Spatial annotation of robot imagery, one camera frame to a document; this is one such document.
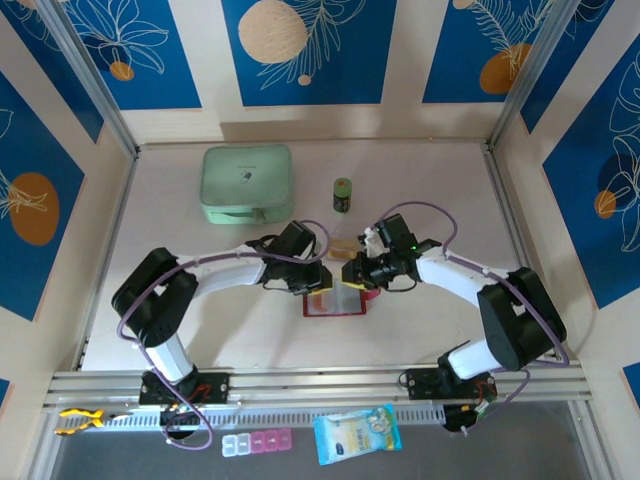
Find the blue package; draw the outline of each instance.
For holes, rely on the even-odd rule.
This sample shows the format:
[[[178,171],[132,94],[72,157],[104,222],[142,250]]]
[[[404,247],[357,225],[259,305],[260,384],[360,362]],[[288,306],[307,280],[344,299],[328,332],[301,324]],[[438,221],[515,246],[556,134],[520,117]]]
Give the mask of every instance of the blue package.
[[[320,465],[376,450],[402,450],[391,405],[318,417],[313,421]]]

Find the small green bottle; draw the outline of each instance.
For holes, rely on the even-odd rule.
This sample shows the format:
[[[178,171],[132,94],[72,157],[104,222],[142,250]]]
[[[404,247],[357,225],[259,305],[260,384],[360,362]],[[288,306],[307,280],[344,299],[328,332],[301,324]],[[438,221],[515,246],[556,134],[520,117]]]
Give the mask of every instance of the small green bottle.
[[[351,180],[338,178],[333,182],[333,209],[347,213],[351,207]]]

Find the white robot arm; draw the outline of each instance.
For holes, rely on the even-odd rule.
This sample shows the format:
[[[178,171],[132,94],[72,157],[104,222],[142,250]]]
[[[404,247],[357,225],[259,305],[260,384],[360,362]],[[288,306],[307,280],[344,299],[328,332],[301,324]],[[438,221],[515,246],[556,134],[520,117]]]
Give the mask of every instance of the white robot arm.
[[[490,372],[520,370],[553,347],[551,336],[565,340],[564,325],[532,270],[490,270],[452,255],[433,240],[418,242],[400,215],[378,222],[375,234],[379,241],[372,231],[367,232],[362,237],[367,251],[359,252],[343,266],[343,283],[369,290],[388,289],[395,277],[406,275],[416,283],[438,286],[479,309],[486,335],[442,355],[437,368],[407,370],[406,376],[413,382],[409,398],[473,398],[475,385],[486,382]],[[161,374],[147,372],[143,376],[145,386],[152,385],[146,390],[155,388],[144,403],[173,403],[176,395],[171,392],[186,398],[202,386],[220,391],[220,384],[215,388],[220,380],[214,378],[220,374],[200,374],[177,335],[193,298],[237,285],[264,285],[275,279],[284,280],[294,295],[331,288],[332,275],[319,260],[300,260],[309,248],[313,251],[314,245],[315,234],[300,222],[291,222],[280,235],[205,257],[202,263],[196,259],[189,264],[190,272],[181,269],[176,257],[165,248],[149,253],[112,299],[123,318],[121,324],[126,322]],[[510,288],[517,289],[517,295],[505,288],[505,280]],[[151,290],[157,285],[164,288]],[[520,311],[517,297],[535,306],[537,319],[528,311]],[[168,390],[159,385],[158,378],[167,385],[161,377],[169,382]],[[212,401],[207,395],[202,403]]]
[[[531,269],[490,269],[452,254],[433,240],[418,242],[399,214],[378,222],[375,231],[378,238],[370,229],[361,237],[366,252],[344,265],[343,282],[388,289],[395,277],[406,275],[417,283],[448,290],[480,310],[486,338],[457,347],[439,361],[452,384],[498,369],[520,370],[553,348],[539,321],[530,312],[519,311],[521,302],[505,288],[506,282],[535,307],[560,342],[565,340],[560,316]]]

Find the mint green case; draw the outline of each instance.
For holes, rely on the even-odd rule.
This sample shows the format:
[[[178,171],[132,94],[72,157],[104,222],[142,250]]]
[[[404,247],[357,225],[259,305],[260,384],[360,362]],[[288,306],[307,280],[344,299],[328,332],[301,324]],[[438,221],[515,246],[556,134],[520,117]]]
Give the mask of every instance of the mint green case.
[[[204,155],[200,201],[211,223],[276,223],[293,214],[293,169],[285,145],[214,147]]]

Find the white table surface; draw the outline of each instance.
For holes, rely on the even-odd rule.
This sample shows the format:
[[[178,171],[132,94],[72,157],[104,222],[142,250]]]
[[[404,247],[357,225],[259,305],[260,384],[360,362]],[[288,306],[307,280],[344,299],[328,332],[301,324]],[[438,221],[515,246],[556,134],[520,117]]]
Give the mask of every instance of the white table surface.
[[[288,144],[294,158],[296,209],[292,219],[322,222],[335,235],[361,233],[390,206],[426,200],[447,208],[460,231],[452,249],[500,268],[516,267],[480,146],[426,141],[334,141]],[[199,204],[206,146],[144,150],[99,298],[84,370],[145,367],[140,353],[115,335],[113,293],[155,247],[198,255],[233,248],[285,223],[212,225]],[[332,209],[338,177],[353,181],[352,207]],[[444,241],[446,218],[426,207],[402,210],[418,240]],[[327,262],[330,270],[340,264]],[[201,368],[329,367],[405,364],[435,360],[482,335],[477,311],[437,287],[406,294],[383,293],[365,316],[305,318],[302,298],[236,287],[192,302],[179,334]]]

